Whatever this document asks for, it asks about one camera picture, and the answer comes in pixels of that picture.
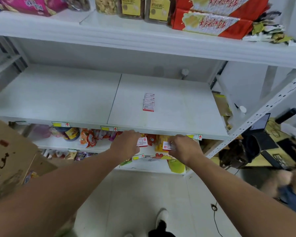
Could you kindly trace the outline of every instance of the black pants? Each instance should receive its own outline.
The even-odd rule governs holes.
[[[167,224],[163,220],[159,222],[157,229],[149,231],[148,237],[175,237],[174,234],[166,231]]]

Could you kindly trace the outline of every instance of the white sneaker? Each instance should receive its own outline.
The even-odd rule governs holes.
[[[167,223],[168,217],[169,217],[169,212],[165,208],[161,208],[157,216],[156,229],[159,225],[160,220],[163,220],[165,223]]]

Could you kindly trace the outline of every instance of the forearm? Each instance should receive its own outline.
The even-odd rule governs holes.
[[[210,159],[191,159],[203,180],[242,236],[296,236],[296,213]]]
[[[52,236],[118,164],[108,150],[33,179],[0,202],[0,236]]]

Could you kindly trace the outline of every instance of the red packaging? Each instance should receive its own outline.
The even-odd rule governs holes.
[[[68,8],[64,0],[0,0],[5,10],[51,16]]]
[[[201,34],[242,39],[252,31],[252,21],[176,9],[172,15],[173,29]]]
[[[269,0],[176,0],[176,7],[254,21],[268,9],[268,2]]]

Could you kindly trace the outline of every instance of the floor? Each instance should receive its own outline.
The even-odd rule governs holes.
[[[167,231],[177,237],[218,237],[213,210],[216,203],[201,179],[193,174],[155,174],[114,170],[90,195],[78,211],[73,236],[148,236],[155,227],[156,214],[169,211]],[[240,236],[218,207],[216,222],[223,237]]]

